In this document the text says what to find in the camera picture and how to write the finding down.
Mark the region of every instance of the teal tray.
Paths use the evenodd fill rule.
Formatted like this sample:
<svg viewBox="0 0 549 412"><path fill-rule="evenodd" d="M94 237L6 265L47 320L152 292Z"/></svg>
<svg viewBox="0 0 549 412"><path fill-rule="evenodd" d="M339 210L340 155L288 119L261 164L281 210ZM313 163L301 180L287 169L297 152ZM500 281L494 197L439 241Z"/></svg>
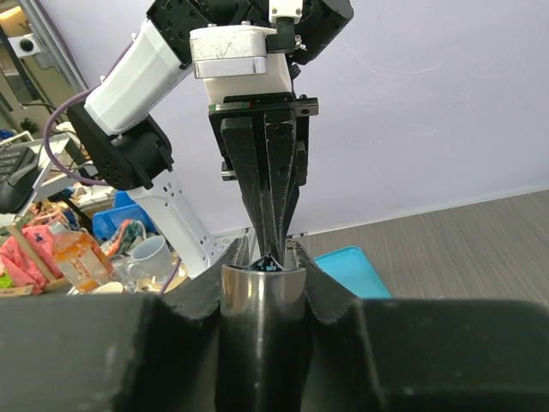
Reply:
<svg viewBox="0 0 549 412"><path fill-rule="evenodd" d="M332 251L315 259L317 265L361 299L391 299L362 250L356 246Z"/></svg>

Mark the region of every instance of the cup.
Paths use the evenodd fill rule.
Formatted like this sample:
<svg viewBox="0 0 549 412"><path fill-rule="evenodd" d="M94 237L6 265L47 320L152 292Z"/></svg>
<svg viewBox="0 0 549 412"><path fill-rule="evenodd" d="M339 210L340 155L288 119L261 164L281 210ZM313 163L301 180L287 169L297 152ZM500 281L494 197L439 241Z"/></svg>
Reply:
<svg viewBox="0 0 549 412"><path fill-rule="evenodd" d="M123 294L124 285L120 282L111 282L96 288L92 294Z"/></svg>
<svg viewBox="0 0 549 412"><path fill-rule="evenodd" d="M145 239L130 253L128 271L134 278L152 277L163 284L173 272L172 253L164 236Z"/></svg>

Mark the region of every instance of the white perforated bracket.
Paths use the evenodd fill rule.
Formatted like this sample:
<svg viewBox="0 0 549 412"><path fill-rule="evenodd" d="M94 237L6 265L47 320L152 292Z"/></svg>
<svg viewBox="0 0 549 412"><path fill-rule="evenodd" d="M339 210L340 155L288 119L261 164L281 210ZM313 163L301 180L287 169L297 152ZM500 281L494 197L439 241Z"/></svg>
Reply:
<svg viewBox="0 0 549 412"><path fill-rule="evenodd" d="M221 256L220 245L187 202L174 172L162 172L153 184L151 189L140 187L128 195L147 212L193 279Z"/></svg>
<svg viewBox="0 0 549 412"><path fill-rule="evenodd" d="M303 0L270 0L268 20L275 24L281 17L292 18L298 24L303 15Z"/></svg>

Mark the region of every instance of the wooden stick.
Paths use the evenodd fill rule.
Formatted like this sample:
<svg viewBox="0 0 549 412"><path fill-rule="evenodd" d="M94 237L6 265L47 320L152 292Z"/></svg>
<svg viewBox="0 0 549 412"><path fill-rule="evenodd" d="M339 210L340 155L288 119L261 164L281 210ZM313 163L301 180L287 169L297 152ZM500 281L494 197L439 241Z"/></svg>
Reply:
<svg viewBox="0 0 549 412"><path fill-rule="evenodd" d="M44 274L45 278L49 282L54 282L56 277L51 273L50 269L40 258L40 256L38 256L38 253L36 253L33 247L27 242L27 239L25 239L25 236L23 236L23 233L19 231L15 223L6 227L6 230L8 230L9 234L14 237L17 245L19 245L19 247L31 258L34 264L38 266L38 269L40 269L40 271Z"/></svg>

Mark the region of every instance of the blue plastic bin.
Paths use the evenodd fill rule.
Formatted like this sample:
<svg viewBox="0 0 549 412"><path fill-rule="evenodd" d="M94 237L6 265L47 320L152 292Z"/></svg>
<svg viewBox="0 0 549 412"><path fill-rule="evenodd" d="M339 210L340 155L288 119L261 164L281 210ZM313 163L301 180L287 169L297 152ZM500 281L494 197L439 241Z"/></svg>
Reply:
<svg viewBox="0 0 549 412"><path fill-rule="evenodd" d="M332 251L315 259L317 265L361 299L391 299L362 250L356 246Z"/></svg>
<svg viewBox="0 0 549 412"><path fill-rule="evenodd" d="M114 197L114 209L94 215L92 219L94 235L99 239L108 240L126 219L141 221L147 232L158 233L145 210L131 200L125 191L119 191Z"/></svg>

